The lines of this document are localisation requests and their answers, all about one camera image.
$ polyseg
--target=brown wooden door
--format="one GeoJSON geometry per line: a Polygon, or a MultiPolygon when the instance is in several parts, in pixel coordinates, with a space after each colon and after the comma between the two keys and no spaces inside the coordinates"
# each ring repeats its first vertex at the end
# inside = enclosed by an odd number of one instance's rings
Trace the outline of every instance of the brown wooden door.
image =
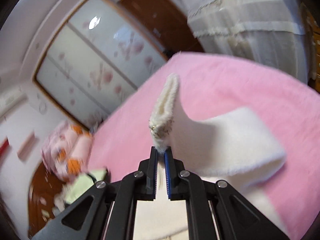
{"type": "Polygon", "coordinates": [[[169,50],[203,52],[186,16],[170,0],[121,0],[120,4],[169,50]]]}

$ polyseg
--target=white fabric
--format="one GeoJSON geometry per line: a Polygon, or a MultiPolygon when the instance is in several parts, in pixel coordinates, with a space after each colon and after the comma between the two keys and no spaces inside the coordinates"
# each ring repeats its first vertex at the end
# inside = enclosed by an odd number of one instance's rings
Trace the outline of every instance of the white fabric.
{"type": "Polygon", "coordinates": [[[299,0],[182,0],[207,53],[244,57],[308,82],[310,40],[299,0]]]}
{"type": "MultiPolygon", "coordinates": [[[[285,232],[264,193],[257,187],[248,188],[272,176],[286,157],[281,145],[250,109],[193,121],[183,111],[179,79],[172,74],[156,103],[149,127],[159,152],[171,146],[174,158],[182,160],[187,170],[211,182],[225,179],[285,232]]],[[[156,199],[138,202],[134,239],[161,239],[187,228],[185,201],[168,200],[165,170],[158,163],[156,199]]]]}

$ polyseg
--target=white wardrobe door panel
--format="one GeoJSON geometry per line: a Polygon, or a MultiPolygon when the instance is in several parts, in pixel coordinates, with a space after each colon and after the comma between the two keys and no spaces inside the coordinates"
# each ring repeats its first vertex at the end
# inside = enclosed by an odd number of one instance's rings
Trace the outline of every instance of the white wardrobe door panel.
{"type": "Polygon", "coordinates": [[[77,82],[110,112],[135,92],[121,75],[67,25],[51,45],[48,55],[63,69],[66,76],[77,82]]]}
{"type": "Polygon", "coordinates": [[[145,57],[153,58],[159,66],[165,63],[140,31],[103,0],[89,0],[69,22],[136,86],[142,85],[150,76],[148,69],[141,64],[145,57]],[[100,19],[99,23],[90,30],[89,23],[95,17],[100,19]]]}
{"type": "Polygon", "coordinates": [[[63,108],[86,126],[91,127],[95,121],[108,117],[108,113],[73,84],[48,57],[44,59],[36,79],[63,108]]]}

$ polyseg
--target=metal screw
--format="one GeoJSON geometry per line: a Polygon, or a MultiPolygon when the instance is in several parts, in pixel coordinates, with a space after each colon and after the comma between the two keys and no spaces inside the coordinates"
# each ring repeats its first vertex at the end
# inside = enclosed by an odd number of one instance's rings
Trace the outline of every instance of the metal screw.
{"type": "Polygon", "coordinates": [[[228,183],[225,181],[225,180],[219,180],[218,181],[218,187],[227,187],[228,186],[228,183]]]}
{"type": "Polygon", "coordinates": [[[134,174],[133,174],[136,178],[141,178],[143,176],[143,172],[142,171],[136,171],[134,174]]]}
{"type": "Polygon", "coordinates": [[[96,182],[97,188],[104,188],[107,184],[103,180],[99,180],[96,182]]]}
{"type": "Polygon", "coordinates": [[[189,172],[189,171],[181,171],[181,172],[180,172],[180,176],[181,176],[181,177],[184,177],[184,178],[185,178],[185,177],[189,177],[189,175],[190,175],[190,172],[189,172]]]}

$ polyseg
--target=bed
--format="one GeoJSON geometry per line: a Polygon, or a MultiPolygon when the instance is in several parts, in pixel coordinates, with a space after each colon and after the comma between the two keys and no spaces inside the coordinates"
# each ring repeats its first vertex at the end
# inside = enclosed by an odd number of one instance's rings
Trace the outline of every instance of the bed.
{"type": "Polygon", "coordinates": [[[176,54],[101,126],[89,170],[107,166],[114,182],[148,158],[148,119],[170,73],[180,75],[181,102],[190,118],[204,120],[247,106],[280,141],[288,154],[286,164],[259,187],[289,237],[301,239],[320,210],[320,97],[295,78],[252,61],[176,54]]]}

